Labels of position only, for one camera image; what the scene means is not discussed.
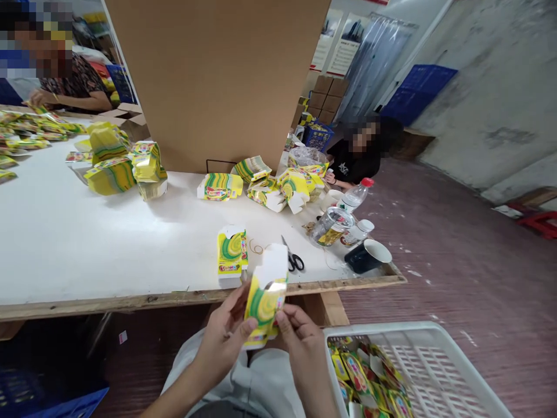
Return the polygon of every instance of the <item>bottle cap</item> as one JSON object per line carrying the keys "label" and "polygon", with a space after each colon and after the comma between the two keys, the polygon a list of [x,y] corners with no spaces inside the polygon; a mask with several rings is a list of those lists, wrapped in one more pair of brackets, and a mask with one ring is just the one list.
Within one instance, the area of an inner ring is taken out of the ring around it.
{"label": "bottle cap", "polygon": [[374,183],[375,182],[372,179],[370,179],[369,177],[366,177],[366,178],[362,179],[362,181],[361,181],[361,184],[363,184],[365,187],[372,187]]}
{"label": "bottle cap", "polygon": [[360,222],[358,222],[358,228],[360,228],[364,232],[371,232],[375,228],[375,225],[367,219],[362,219]]}

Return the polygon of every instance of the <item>tiled floor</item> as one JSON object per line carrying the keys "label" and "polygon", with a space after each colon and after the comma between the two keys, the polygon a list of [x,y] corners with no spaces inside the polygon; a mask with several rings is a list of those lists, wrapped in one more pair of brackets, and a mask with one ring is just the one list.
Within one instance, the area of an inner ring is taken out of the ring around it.
{"label": "tiled floor", "polygon": [[[557,246],[419,164],[386,160],[356,213],[375,223],[408,284],[341,293],[352,323],[444,326],[516,417],[555,416]],[[94,416],[136,416],[160,392],[207,307],[117,315],[110,391]],[[129,340],[117,345],[124,329]]]}

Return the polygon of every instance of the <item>white plastic basket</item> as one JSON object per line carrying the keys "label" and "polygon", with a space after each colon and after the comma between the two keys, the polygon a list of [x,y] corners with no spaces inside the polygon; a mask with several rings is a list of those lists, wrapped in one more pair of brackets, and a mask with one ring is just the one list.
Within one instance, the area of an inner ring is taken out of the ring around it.
{"label": "white plastic basket", "polygon": [[[354,325],[324,332],[325,339],[367,335],[380,346],[406,380],[416,418],[512,418],[449,333],[435,322]],[[348,418],[332,361],[329,375],[341,416]]]}

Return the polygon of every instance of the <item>poster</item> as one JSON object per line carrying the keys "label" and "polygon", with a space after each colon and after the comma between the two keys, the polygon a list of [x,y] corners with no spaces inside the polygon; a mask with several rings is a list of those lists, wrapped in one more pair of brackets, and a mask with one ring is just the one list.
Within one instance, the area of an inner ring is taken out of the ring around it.
{"label": "poster", "polygon": [[366,17],[356,16],[352,13],[348,14],[341,38],[327,69],[328,74],[340,75],[341,77],[346,75],[354,55],[360,48],[364,32],[369,23],[370,20]]}
{"label": "poster", "polygon": [[327,12],[327,17],[323,23],[321,35],[319,36],[319,41],[317,42],[317,47],[315,48],[315,53],[313,54],[312,64],[309,66],[310,70],[319,72],[323,70],[325,60],[327,59],[329,51],[332,47],[332,40],[335,38],[338,25],[341,22],[342,14],[341,10],[335,9],[329,9]]}

